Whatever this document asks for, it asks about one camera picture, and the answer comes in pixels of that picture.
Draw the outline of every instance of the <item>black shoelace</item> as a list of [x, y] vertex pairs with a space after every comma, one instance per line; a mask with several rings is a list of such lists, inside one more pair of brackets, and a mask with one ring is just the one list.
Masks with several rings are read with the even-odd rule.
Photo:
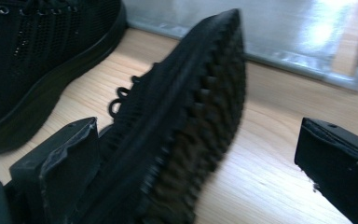
[[[131, 81], [132, 83], [138, 83], [140, 82], [139, 78], [134, 76], [131, 77]], [[113, 100], [109, 106], [108, 106], [108, 112], [109, 115], [115, 119], [117, 117], [117, 111], [115, 111], [115, 105], [116, 104], [122, 104], [123, 102], [125, 102], [127, 100], [127, 96], [130, 93], [130, 90], [124, 87], [119, 87], [117, 88], [117, 96], [118, 98]]]

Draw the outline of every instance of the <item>perforated mesh upper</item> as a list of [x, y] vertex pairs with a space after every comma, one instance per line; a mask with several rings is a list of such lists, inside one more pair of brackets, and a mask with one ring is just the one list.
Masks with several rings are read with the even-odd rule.
[[96, 44], [117, 19], [120, 1], [79, 0], [77, 12], [29, 16], [7, 1], [0, 14], [0, 119], [45, 74]]

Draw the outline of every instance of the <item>black plastic block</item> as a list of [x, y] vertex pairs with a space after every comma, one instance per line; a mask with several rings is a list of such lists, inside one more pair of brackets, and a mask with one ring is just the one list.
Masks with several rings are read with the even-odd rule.
[[331, 123], [303, 119], [295, 163], [332, 205], [358, 223], [358, 136]]
[[32, 223], [65, 223], [100, 166], [96, 119], [82, 119], [53, 134], [10, 167], [24, 192]]

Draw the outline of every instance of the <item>shoelace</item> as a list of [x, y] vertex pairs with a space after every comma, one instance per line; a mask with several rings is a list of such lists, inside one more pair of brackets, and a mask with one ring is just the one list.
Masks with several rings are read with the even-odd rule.
[[[136, 76], [131, 77], [132, 83], [138, 83], [140, 82], [139, 78]], [[127, 100], [127, 96], [130, 93], [130, 90], [124, 87], [117, 88], [117, 96], [118, 98], [113, 100], [109, 106], [108, 106], [108, 112], [110, 117], [113, 119], [117, 116], [117, 112], [115, 112], [115, 105], [116, 104], [122, 104]]]
[[77, 0], [28, 0], [21, 14], [27, 16], [32, 10], [39, 15], [47, 15], [48, 10], [52, 14], [61, 14], [60, 8], [67, 7], [69, 11], [77, 12]]

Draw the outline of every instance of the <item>wooden surface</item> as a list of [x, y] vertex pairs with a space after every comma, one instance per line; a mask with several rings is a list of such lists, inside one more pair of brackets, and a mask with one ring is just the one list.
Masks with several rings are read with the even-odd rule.
[[332, 63], [333, 72], [353, 76], [358, 64], [358, 0], [351, 0], [351, 9]]
[[[63, 125], [98, 117], [111, 123], [107, 104], [116, 88], [129, 87], [161, 61], [177, 41], [128, 30], [117, 50], [74, 81], [52, 115], [26, 146], [0, 156], [0, 180], [8, 167]], [[358, 94], [259, 64], [247, 63], [247, 101], [236, 139], [204, 186], [197, 223], [350, 223], [294, 165], [303, 117], [323, 119], [358, 134]]]

